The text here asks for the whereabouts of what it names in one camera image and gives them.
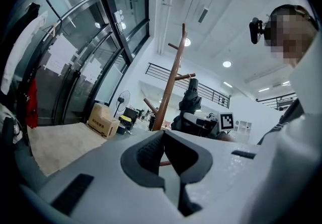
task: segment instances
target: railing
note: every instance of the railing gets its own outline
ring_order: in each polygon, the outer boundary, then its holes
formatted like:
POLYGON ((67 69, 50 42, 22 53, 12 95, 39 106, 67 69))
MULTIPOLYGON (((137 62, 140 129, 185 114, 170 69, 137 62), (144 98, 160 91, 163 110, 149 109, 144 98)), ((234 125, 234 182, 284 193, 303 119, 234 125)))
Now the railing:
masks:
POLYGON ((276 110, 286 110, 289 105, 292 104, 294 100, 297 99, 296 93, 290 93, 283 96, 261 100, 258 102, 263 103, 266 106, 269 106, 271 108, 274 108, 276 110))
MULTIPOLYGON (((169 79, 170 70, 164 67, 149 63, 145 74, 167 82, 169 79)), ((175 86, 178 86, 186 90, 189 86, 189 80, 182 79, 182 80, 176 81, 175 86)), ((201 83, 199 83, 198 85, 198 95, 202 98, 218 103, 219 105, 229 109, 229 102, 230 102, 229 97, 201 83)))

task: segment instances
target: carpet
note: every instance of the carpet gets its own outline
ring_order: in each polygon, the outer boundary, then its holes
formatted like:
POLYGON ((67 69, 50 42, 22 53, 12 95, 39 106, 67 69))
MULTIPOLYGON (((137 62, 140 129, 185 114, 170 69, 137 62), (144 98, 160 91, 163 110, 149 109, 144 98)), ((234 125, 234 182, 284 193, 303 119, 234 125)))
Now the carpet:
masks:
POLYGON ((28 127, 28 137, 33 156, 45 176, 106 142, 83 123, 28 127))

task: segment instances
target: red cloth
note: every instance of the red cloth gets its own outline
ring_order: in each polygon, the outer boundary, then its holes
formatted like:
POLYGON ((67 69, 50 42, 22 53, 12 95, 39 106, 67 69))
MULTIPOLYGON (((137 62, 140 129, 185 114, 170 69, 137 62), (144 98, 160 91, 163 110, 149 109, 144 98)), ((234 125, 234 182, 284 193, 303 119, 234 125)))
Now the red cloth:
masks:
POLYGON ((35 128, 38 125, 37 86, 35 78, 31 81, 28 97, 29 100, 27 101, 26 106, 26 124, 31 128, 35 128))

